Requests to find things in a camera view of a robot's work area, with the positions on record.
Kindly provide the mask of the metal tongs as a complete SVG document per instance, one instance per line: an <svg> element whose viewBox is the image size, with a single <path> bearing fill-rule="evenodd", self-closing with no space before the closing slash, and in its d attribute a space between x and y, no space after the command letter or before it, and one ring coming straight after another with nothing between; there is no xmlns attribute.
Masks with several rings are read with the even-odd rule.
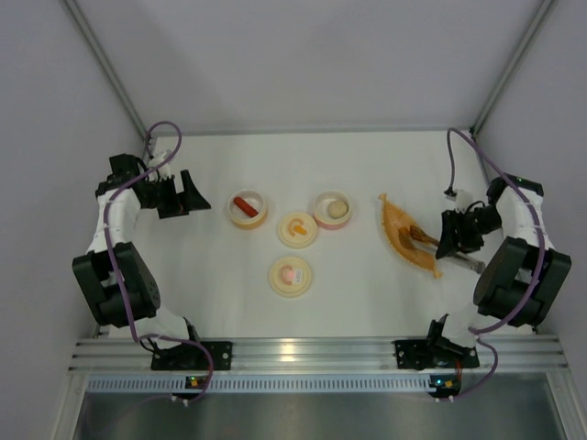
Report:
<svg viewBox="0 0 587 440"><path fill-rule="evenodd" d="M427 243L421 243L424 245L429 245L433 247L435 250L441 250L441 243L438 239L430 236L427 234ZM472 258L464 253L458 252L456 250L450 250L445 258L450 259L451 261L458 263L462 267L466 267L469 270L474 271L475 273L481 275L483 271L486 269L486 265L484 262L477 260L476 258Z"/></svg>

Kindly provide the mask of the red sausage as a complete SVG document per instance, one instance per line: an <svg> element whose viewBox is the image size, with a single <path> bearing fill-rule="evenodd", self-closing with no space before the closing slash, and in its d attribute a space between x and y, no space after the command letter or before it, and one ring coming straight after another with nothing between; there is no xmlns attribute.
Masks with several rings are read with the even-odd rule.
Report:
<svg viewBox="0 0 587 440"><path fill-rule="evenodd" d="M233 203L249 218L254 218L259 214L259 212L252 205L250 205L245 199L243 199L240 196L235 197L233 199Z"/></svg>

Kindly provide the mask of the brown fried food piece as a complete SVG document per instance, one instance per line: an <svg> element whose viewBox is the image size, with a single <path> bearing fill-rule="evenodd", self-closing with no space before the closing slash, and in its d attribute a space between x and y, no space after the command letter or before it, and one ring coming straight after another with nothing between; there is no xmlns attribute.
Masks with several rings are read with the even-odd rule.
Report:
<svg viewBox="0 0 587 440"><path fill-rule="evenodd" d="M405 237L409 237L419 243L427 243L427 234L419 226L410 225L409 227L403 226L399 229L399 233Z"/></svg>

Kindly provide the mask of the white round bun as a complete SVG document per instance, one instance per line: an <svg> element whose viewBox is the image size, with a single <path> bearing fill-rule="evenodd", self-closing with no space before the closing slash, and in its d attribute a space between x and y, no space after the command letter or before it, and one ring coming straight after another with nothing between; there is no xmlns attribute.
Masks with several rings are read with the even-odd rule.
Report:
<svg viewBox="0 0 587 440"><path fill-rule="evenodd" d="M334 200L327 207L327 214L333 220L343 218L348 211L349 207L343 200Z"/></svg>

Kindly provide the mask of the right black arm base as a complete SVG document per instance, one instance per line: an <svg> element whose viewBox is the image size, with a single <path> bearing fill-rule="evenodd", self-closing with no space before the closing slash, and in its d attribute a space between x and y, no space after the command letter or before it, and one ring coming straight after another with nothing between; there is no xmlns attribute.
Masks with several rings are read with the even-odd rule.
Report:
<svg viewBox="0 0 587 440"><path fill-rule="evenodd" d="M400 339L393 342L399 369L476 369L480 361L475 348L458 346L444 339Z"/></svg>

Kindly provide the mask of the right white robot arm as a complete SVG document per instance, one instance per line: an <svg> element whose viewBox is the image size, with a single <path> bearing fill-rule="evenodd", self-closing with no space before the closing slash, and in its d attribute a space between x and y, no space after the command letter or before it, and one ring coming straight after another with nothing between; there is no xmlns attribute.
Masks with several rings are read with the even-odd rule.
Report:
<svg viewBox="0 0 587 440"><path fill-rule="evenodd" d="M476 252L496 230L504 235L471 302L429 326L426 349L444 361L464 360L478 336L503 326L541 324L570 272L570 256L558 252L546 232L541 184L506 174L491 181L486 196L481 207L441 216L437 259Z"/></svg>

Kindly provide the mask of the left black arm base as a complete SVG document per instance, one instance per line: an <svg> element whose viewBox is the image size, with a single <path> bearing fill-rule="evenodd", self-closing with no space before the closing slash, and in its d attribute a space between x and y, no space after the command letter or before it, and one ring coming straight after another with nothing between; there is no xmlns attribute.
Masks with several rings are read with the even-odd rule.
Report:
<svg viewBox="0 0 587 440"><path fill-rule="evenodd" d="M211 340L201 343L212 358L214 371L231 370L233 343L226 340ZM208 358L202 348L180 344L161 349L151 358L150 369L154 371L206 370Z"/></svg>

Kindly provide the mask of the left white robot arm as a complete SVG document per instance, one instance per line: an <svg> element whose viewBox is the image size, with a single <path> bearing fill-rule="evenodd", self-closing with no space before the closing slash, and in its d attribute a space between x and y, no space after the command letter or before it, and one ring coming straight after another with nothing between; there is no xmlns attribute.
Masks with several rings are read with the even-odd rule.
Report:
<svg viewBox="0 0 587 440"><path fill-rule="evenodd" d="M162 306L159 286L133 243L138 216L154 210L168 219L211 205L188 170L172 174L170 155L160 153L149 162L130 154L110 158L111 172L95 191L99 212L92 242L73 259L72 271L99 325L174 347L198 335L187 318Z"/></svg>

